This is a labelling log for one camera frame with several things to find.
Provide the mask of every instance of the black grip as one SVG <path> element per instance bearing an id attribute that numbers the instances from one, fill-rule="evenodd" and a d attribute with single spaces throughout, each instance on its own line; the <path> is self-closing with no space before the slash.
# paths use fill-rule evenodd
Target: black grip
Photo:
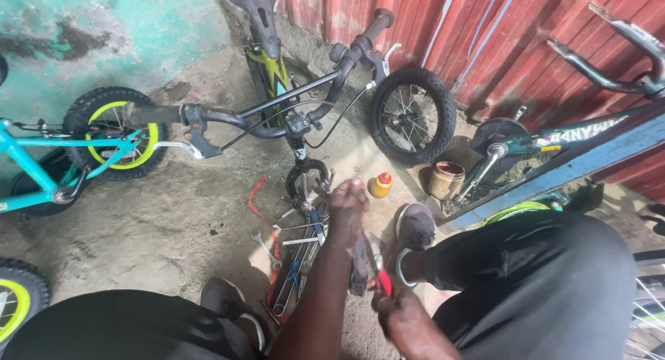
<path id="1" fill-rule="evenodd" d="M 374 42 L 384 29 L 392 26 L 394 21 L 395 16 L 392 15 L 390 10 L 379 8 L 374 12 L 374 21 L 372 21 L 370 26 L 365 29 L 365 32 L 363 32 L 362 35 L 369 38 L 370 41 Z"/>
<path id="2" fill-rule="evenodd" d="M 182 122 L 180 106 L 145 106 L 134 102 L 122 107 L 122 118 L 133 125 Z"/>

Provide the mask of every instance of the hand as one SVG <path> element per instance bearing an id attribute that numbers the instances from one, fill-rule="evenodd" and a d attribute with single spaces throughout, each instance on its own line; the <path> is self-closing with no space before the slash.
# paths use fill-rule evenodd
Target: hand
<path id="1" fill-rule="evenodd" d="M 391 297 L 376 290 L 372 299 L 386 339 L 409 360 L 461 359 L 413 291 L 395 278 L 391 282 Z"/>
<path id="2" fill-rule="evenodd" d="M 365 185 L 360 178 L 346 180 L 330 194 L 330 231 L 335 239 L 350 235 L 353 245 L 362 235 L 362 215 L 370 210 Z"/>

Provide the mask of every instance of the red corrugated metal sheet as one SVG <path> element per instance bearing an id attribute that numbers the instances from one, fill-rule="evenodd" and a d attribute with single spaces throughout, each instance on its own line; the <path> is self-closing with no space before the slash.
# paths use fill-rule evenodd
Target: red corrugated metal sheet
<path id="1" fill-rule="evenodd" d="M 612 77 L 632 79 L 648 68 L 639 51 L 595 16 L 592 0 L 281 0 L 279 9 L 323 40 L 349 44 L 377 7 L 395 13 L 395 25 L 377 44 L 403 44 L 392 68 L 426 67 L 454 90 L 455 100 L 475 118 L 511 115 L 534 130 L 613 113 L 642 104 L 640 97 L 603 91 L 575 72 L 544 43 L 554 35 Z M 596 0 L 614 14 L 665 39 L 665 0 Z M 665 147 L 638 155 L 601 177 L 665 203 Z"/>

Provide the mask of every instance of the leg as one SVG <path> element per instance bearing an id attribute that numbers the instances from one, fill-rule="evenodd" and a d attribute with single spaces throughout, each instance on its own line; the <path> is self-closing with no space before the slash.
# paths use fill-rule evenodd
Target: leg
<path id="1" fill-rule="evenodd" d="M 36 315 L 16 333 L 3 359 L 261 359 L 247 335 L 256 329 L 241 328 L 249 320 L 223 317 L 181 297 L 100 291 Z"/>
<path id="2" fill-rule="evenodd" d="M 636 267 L 599 220 L 528 212 L 407 254 L 403 267 L 415 279 L 418 263 L 438 289 L 461 291 L 433 319 L 464 359 L 619 359 L 624 351 Z"/>

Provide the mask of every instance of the open-end wrench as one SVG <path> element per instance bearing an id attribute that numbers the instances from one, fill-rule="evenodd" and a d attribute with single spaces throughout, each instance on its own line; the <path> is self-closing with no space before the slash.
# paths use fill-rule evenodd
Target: open-end wrench
<path id="1" fill-rule="evenodd" d="M 280 260 L 275 259 L 275 256 L 273 256 L 272 253 L 270 253 L 270 249 L 268 248 L 265 243 L 263 243 L 263 240 L 261 239 L 261 230 L 259 229 L 254 229 L 251 231 L 249 234 L 249 237 L 256 242 L 259 242 L 259 244 L 263 247 L 263 250 L 265 251 L 268 256 L 270 256 L 270 260 L 273 261 L 272 267 L 274 270 L 277 270 L 277 266 L 279 265 L 280 267 L 282 266 L 282 262 Z"/>

